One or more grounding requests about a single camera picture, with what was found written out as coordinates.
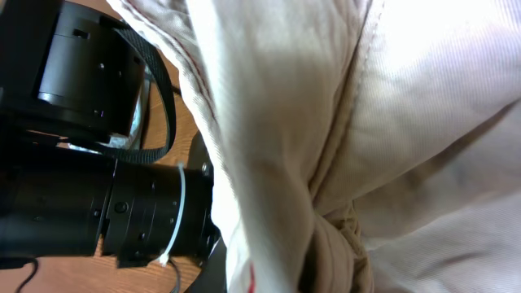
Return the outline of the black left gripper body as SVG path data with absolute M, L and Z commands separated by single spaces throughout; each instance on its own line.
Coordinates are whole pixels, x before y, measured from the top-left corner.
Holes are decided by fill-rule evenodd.
M 203 199 L 208 202 L 208 207 L 205 210 L 205 224 L 202 233 L 204 244 L 201 253 L 196 257 L 201 271 L 186 291 L 189 293 L 226 293 L 226 246 L 220 230 L 211 219 L 214 167 L 200 131 L 191 141 L 188 169 L 195 170 L 202 177 L 203 182 L 209 185 L 209 188 L 202 191 Z

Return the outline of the beige shorts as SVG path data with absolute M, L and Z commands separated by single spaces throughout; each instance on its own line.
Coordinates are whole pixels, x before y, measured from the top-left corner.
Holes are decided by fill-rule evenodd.
M 111 5 L 180 72 L 228 291 L 519 291 L 518 0 Z

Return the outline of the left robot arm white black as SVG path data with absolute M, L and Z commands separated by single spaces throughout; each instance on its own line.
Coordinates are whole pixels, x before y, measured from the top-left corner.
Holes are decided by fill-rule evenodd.
M 196 135 L 173 147 L 176 108 L 156 48 L 126 23 L 65 1 L 1 4 L 1 266 L 92 256 L 121 268 L 190 257 L 192 292 L 223 292 L 213 167 Z

